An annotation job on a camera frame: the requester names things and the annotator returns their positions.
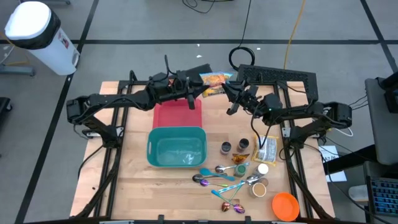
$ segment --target trash can lid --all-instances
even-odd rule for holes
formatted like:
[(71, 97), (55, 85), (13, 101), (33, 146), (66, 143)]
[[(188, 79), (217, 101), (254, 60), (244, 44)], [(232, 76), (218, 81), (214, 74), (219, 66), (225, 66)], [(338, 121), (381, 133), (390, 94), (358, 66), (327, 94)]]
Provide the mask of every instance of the trash can lid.
[(11, 14), (5, 33), (10, 40), (37, 37), (48, 26), (51, 18), (50, 8), (41, 2), (28, 1), (18, 5)]

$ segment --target paper sheet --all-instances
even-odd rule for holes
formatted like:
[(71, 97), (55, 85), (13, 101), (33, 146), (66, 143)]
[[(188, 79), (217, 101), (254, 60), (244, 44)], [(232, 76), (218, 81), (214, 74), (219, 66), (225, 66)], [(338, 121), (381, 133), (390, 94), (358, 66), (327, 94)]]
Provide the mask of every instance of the paper sheet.
[[(325, 158), (326, 161), (330, 161), (332, 159), (338, 158), (337, 155), (334, 155), (334, 154), (337, 154), (336, 146), (319, 146), (319, 150), (321, 151), (322, 156), (323, 156), (323, 158)], [(331, 177), (332, 181), (334, 181), (334, 182), (347, 181), (346, 174), (344, 173), (344, 171), (340, 171), (340, 172), (331, 174), (330, 177)], [(326, 175), (326, 181), (330, 182), (329, 175)]]

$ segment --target table leg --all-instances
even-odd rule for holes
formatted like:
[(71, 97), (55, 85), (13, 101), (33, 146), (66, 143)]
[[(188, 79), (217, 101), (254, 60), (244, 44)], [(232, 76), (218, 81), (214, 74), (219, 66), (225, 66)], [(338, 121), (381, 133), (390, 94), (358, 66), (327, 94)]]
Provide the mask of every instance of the table leg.
[(360, 149), (355, 153), (350, 153), (325, 162), (323, 163), (323, 169), (326, 174), (328, 173), (328, 170), (330, 174), (333, 174), (347, 168), (362, 165), (365, 161), (377, 161), (376, 148), (374, 147), (374, 144)]

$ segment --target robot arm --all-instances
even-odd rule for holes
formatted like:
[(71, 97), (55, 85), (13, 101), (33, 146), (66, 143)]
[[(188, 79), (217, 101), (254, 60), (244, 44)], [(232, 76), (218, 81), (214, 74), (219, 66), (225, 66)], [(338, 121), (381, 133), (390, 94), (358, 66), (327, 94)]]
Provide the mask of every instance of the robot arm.
[(85, 125), (91, 132), (98, 133), (104, 147), (117, 147), (119, 138), (114, 126), (107, 126), (94, 117), (94, 114), (104, 108), (135, 107), (148, 111), (156, 103), (186, 98), (190, 109), (195, 109), (195, 98), (203, 93), (209, 86), (203, 82), (195, 82), (185, 75), (177, 72), (168, 76), (158, 73), (149, 77), (144, 90), (126, 95), (99, 95), (81, 96), (67, 101), (68, 122), (74, 125)]
[(223, 84), (232, 107), (227, 110), (228, 115), (237, 112), (239, 106), (252, 113), (255, 118), (261, 118), (267, 126), (280, 124), (290, 119), (313, 118), (315, 121), (304, 127), (290, 127), (284, 133), (289, 138), (290, 144), (298, 149), (303, 148), (305, 140), (314, 135), (323, 136), (330, 128), (343, 129), (352, 125), (352, 109), (350, 106), (331, 102), (320, 103), (311, 101), (309, 105), (283, 108), (279, 98), (271, 93), (257, 97), (257, 86), (249, 84), (246, 80), (240, 85)]

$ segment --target teal plastic bin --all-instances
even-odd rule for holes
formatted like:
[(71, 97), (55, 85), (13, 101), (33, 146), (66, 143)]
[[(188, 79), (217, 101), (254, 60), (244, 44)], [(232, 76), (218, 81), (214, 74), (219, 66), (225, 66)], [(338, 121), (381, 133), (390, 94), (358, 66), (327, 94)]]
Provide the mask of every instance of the teal plastic bin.
[(196, 167), (206, 160), (206, 133), (199, 127), (163, 127), (149, 133), (147, 159), (157, 167)]

